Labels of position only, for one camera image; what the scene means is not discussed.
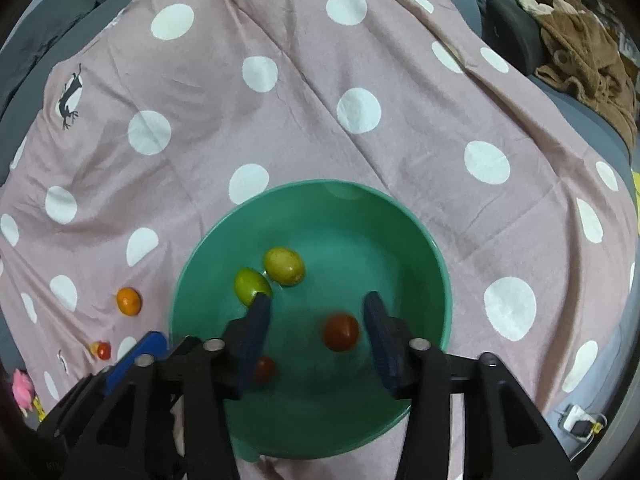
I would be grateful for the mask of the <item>red cherry tomato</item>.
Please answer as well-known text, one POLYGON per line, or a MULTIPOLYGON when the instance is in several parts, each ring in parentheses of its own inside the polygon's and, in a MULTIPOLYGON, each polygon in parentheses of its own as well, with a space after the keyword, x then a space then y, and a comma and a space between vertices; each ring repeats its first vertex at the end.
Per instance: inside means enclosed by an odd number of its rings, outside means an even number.
POLYGON ((107 341, 100 341, 96 348, 94 349, 94 353, 101 361, 109 361, 111 359, 111 344, 107 341))

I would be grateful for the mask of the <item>green tomato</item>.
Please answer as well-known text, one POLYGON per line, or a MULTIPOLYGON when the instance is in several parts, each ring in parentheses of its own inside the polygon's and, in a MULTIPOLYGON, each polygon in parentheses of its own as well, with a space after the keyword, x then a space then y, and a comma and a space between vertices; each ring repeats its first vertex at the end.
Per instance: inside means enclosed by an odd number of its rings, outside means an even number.
POLYGON ((255 296, 258 294, 272 297, 272 289, 268 280, 252 268, 241 268, 236 272, 233 290, 240 303, 248 308, 253 304, 255 296))

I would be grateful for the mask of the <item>yellow small fruit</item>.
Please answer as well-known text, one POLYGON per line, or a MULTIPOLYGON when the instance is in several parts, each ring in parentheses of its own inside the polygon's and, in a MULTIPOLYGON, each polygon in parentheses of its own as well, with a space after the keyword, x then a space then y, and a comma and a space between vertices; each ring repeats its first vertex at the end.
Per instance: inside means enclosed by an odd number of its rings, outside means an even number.
POLYGON ((273 247, 265 252, 262 265, 267 275, 283 287, 292 287, 303 281, 306 268, 302 257, 293 249, 273 247))

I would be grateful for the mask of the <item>green plastic bowl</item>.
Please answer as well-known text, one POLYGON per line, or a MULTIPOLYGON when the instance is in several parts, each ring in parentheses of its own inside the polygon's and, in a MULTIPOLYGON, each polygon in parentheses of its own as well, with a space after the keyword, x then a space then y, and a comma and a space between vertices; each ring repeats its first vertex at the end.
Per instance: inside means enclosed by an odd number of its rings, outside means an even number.
POLYGON ((298 252, 306 274, 274 286, 265 354, 277 373, 226 405, 234 452, 315 460, 381 437, 409 409, 384 388, 370 344, 333 352, 321 339, 336 314, 362 315, 377 292, 414 336, 446 347, 452 298, 444 257, 423 223, 390 196, 352 182, 311 180, 273 188, 211 229, 178 279, 170 316, 174 339, 218 337, 245 313, 233 281, 260 270, 270 248, 298 252))

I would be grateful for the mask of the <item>small orange far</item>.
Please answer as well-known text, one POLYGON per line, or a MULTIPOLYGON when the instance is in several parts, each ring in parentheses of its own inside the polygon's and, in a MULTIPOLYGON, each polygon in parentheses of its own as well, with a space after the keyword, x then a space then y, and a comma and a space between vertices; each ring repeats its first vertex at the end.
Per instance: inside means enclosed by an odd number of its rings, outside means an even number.
POLYGON ((135 289, 124 287, 116 294, 116 304, 123 315, 137 316, 142 309, 142 298, 135 289))

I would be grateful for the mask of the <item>beige round fruit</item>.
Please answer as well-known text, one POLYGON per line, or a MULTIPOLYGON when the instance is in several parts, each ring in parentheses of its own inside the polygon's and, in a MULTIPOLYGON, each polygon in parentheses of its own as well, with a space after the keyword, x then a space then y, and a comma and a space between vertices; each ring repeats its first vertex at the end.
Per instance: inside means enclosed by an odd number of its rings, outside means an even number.
POLYGON ((91 344, 89 344, 89 351, 93 356, 97 356, 98 355, 98 350, 99 350, 100 344, 101 343, 99 341, 93 341, 91 344))

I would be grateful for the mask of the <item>pink plush toy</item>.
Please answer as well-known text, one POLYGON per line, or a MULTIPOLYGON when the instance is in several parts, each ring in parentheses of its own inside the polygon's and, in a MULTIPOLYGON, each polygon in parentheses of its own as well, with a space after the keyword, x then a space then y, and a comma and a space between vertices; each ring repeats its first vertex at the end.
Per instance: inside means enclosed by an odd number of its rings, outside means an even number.
POLYGON ((23 415, 26 416, 28 412, 34 409, 36 397, 34 385, 26 372, 14 370, 11 390, 15 403, 23 415))

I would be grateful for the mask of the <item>white power adapter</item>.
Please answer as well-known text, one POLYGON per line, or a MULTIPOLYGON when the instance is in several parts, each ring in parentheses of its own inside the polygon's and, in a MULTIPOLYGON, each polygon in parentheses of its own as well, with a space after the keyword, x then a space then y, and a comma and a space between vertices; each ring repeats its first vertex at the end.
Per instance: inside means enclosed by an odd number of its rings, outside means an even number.
POLYGON ((570 404, 559 422, 560 428, 574 440, 586 443, 597 434, 602 424, 577 404, 570 404))

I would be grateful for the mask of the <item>black sofa cushion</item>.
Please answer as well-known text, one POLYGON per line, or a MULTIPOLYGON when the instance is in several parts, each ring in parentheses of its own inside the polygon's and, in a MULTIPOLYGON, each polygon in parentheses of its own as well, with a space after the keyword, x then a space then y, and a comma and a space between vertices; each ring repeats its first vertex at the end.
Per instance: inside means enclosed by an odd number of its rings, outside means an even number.
POLYGON ((486 0, 483 38, 524 76, 546 62, 537 22, 512 0, 486 0))

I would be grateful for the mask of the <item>brown plush blanket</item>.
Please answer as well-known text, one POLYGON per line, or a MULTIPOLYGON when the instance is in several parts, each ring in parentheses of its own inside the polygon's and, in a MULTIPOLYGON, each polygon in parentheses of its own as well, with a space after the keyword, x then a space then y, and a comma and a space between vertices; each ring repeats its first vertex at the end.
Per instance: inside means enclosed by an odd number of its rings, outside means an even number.
POLYGON ((604 118, 629 151, 636 146, 637 99, 620 51, 582 0, 516 0, 540 27, 551 61, 535 74, 604 118))

